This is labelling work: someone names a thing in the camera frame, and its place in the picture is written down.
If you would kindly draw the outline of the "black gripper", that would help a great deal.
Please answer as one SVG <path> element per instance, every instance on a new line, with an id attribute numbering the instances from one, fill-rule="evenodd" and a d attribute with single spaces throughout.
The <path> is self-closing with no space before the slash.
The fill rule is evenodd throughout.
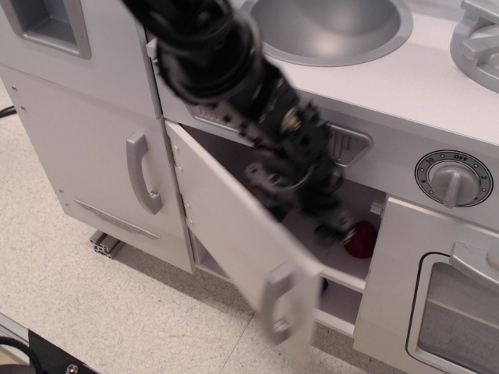
<path id="1" fill-rule="evenodd" d="M 278 221 L 291 212 L 309 218 L 313 233 L 325 244 L 343 242 L 354 223 L 334 194 L 343 173 L 328 152 L 329 128 L 312 104 L 293 107 L 278 128 L 279 143 L 259 146 L 256 161 L 245 170 L 251 192 Z"/>

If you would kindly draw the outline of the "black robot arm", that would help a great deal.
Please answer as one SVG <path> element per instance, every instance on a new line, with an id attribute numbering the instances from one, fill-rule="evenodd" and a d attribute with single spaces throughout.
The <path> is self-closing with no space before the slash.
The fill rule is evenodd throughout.
<path id="1" fill-rule="evenodd" d="M 253 144 L 257 159 L 246 177 L 258 200 L 279 220 L 303 213 L 326 243 L 352 238 L 352 217 L 335 195 L 343 179 L 329 152 L 331 130 L 264 57 L 255 21 L 228 1 L 128 1 L 126 8 L 157 38 L 159 73 L 171 91 Z"/>

